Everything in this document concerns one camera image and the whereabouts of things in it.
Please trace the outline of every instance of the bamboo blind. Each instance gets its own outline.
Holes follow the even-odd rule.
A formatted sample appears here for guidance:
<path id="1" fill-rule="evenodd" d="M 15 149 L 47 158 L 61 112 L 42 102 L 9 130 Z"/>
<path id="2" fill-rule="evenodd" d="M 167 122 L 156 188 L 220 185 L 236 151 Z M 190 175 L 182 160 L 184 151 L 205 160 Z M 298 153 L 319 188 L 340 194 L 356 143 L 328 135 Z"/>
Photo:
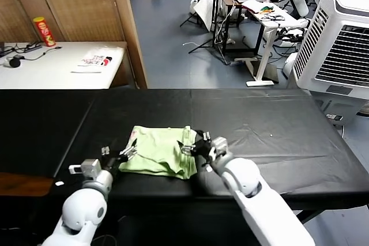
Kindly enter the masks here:
<path id="1" fill-rule="evenodd" d="M 122 41 L 115 0 L 47 0 L 68 41 Z"/>
<path id="2" fill-rule="evenodd" d="M 37 41 L 38 37 L 17 0 L 0 0 L 0 41 Z"/>

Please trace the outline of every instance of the wooden wall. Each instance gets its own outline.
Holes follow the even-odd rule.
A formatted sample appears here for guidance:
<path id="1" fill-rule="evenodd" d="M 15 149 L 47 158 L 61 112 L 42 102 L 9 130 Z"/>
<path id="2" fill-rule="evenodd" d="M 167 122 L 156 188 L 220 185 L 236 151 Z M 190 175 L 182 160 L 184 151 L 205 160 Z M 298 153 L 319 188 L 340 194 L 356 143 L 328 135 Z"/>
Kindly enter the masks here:
<path id="1" fill-rule="evenodd" d="M 147 88 L 130 0 L 0 0 L 0 41 L 39 40 L 46 19 L 56 41 L 126 41 L 136 83 Z"/>

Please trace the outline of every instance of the green cloth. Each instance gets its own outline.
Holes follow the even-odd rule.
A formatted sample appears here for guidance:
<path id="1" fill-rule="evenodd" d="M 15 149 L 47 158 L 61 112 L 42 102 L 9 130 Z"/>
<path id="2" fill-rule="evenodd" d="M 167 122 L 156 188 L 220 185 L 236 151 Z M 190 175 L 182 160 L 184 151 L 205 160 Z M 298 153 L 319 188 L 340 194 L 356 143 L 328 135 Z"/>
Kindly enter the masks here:
<path id="1" fill-rule="evenodd" d="M 146 128 L 134 126 L 127 146 L 137 139 L 137 154 L 119 166 L 122 172 L 189 179 L 197 173 L 195 158 L 181 152 L 183 145 L 195 143 L 196 132 L 185 128 Z"/>

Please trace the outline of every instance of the black tablecloth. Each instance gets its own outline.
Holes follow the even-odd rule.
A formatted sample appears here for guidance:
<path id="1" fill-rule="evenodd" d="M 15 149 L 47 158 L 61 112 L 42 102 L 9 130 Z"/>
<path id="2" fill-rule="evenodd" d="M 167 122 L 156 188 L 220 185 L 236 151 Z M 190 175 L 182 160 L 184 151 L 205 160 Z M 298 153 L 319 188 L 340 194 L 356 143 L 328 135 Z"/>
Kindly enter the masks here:
<path id="1" fill-rule="evenodd" d="M 96 93 L 0 90 L 0 172 L 55 177 Z"/>
<path id="2" fill-rule="evenodd" d="M 228 139 L 237 157 L 255 161 L 266 181 L 296 210 L 346 209 L 369 202 L 369 175 L 338 132 L 302 90 L 107 90 L 92 108 L 65 158 L 53 196 L 79 186 L 67 167 L 124 148 L 135 125 L 184 127 Z M 186 205 L 236 207 L 220 178 L 197 160 L 190 180 L 120 174 L 110 202 L 131 213 Z"/>

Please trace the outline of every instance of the vent grille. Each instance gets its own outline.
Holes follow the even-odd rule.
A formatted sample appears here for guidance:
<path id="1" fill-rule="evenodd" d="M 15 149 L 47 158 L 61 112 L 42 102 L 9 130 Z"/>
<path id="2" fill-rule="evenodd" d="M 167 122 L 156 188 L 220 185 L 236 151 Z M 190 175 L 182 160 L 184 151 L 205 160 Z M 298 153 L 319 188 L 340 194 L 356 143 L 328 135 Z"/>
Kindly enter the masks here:
<path id="1" fill-rule="evenodd" d="M 369 86 L 369 29 L 344 25 L 315 78 Z"/>
<path id="2" fill-rule="evenodd" d="M 328 15 L 323 11 L 323 9 L 319 9 L 317 12 L 317 16 L 314 19 L 314 22 L 311 24 L 308 35 L 305 38 L 305 42 L 303 47 L 300 50 L 300 53 L 296 59 L 296 63 L 294 65 L 295 72 L 297 74 L 297 78 L 300 78 L 309 57 L 317 44 L 321 33 L 324 30 L 325 25 L 328 21 Z"/>

